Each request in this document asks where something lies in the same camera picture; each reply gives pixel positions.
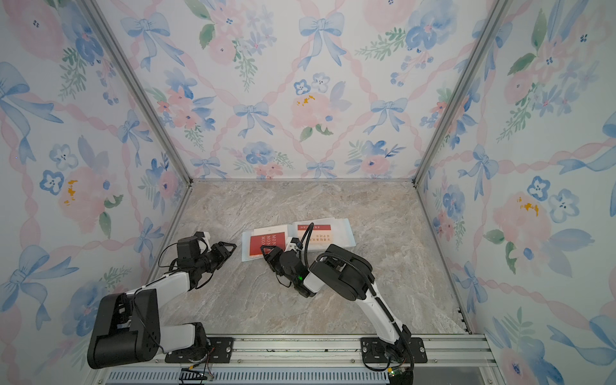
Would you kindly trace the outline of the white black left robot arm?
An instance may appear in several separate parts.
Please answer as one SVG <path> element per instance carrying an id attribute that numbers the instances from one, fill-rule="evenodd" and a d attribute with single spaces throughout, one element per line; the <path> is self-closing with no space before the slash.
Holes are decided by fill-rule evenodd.
<path id="1" fill-rule="evenodd" d="M 210 242 L 196 232 L 175 244 L 176 258 L 160 269 L 167 272 L 135 290 L 103 297 L 99 303 L 88 346 L 87 362 L 103 369 L 148 362 L 158 354 L 201 364 L 218 352 L 201 322 L 163 326 L 160 309 L 171 300 L 205 286 L 202 276 L 213 277 L 234 254 L 229 242 Z"/>

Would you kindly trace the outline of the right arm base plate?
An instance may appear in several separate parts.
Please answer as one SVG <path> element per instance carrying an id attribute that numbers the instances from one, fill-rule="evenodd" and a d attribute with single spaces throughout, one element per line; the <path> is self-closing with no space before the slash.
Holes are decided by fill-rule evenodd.
<path id="1" fill-rule="evenodd" d="M 376 337 L 364 337 L 359 341 L 362 360 L 369 366 L 386 364 L 387 362 L 396 365 L 401 364 L 404 359 L 406 359 L 406 364 L 410 363 L 408 353 L 400 343 L 391 345 Z M 407 344 L 415 364 L 426 364 L 428 362 L 428 356 L 421 338 L 412 337 Z"/>

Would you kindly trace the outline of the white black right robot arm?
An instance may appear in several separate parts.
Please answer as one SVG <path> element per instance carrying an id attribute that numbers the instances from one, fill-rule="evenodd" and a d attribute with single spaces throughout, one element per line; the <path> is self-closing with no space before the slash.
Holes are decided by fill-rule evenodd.
<path id="1" fill-rule="evenodd" d="M 355 303 L 372 323 L 388 359 L 397 364 L 412 364 L 412 333 L 385 303 L 375 282 L 372 265 L 361 256 L 331 244 L 308 265 L 301 259 L 303 248 L 290 245 L 285 250 L 263 245 L 261 253 L 286 287 L 304 298 L 312 298 L 324 287 Z"/>

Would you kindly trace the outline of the red money card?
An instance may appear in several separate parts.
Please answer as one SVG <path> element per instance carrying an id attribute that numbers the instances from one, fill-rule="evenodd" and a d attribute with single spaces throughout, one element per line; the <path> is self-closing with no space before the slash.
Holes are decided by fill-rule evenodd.
<path id="1" fill-rule="evenodd" d="M 287 234 L 285 232 L 251 235 L 249 238 L 249 257 L 261 257 L 263 246 L 275 246 L 284 250 L 286 239 Z"/>

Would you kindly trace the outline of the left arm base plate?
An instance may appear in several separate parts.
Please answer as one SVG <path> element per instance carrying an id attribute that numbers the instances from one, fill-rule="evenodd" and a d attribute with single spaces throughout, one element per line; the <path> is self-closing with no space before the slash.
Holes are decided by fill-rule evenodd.
<path id="1" fill-rule="evenodd" d="M 172 351 L 165 356 L 167 364 L 229 364 L 234 351 L 232 337 L 207 338 L 203 346 Z"/>

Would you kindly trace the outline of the red and cream card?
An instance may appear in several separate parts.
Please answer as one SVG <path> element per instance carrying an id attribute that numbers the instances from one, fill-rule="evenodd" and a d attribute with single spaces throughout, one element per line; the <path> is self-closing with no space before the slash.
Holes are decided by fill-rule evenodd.
<path id="1" fill-rule="evenodd" d="M 304 224 L 297 225 L 298 237 L 303 238 L 307 234 L 309 227 L 309 225 Z M 334 231 L 332 226 L 329 224 L 314 224 L 312 227 L 312 232 L 308 237 L 311 243 L 315 243 L 317 245 L 329 245 L 334 240 Z"/>

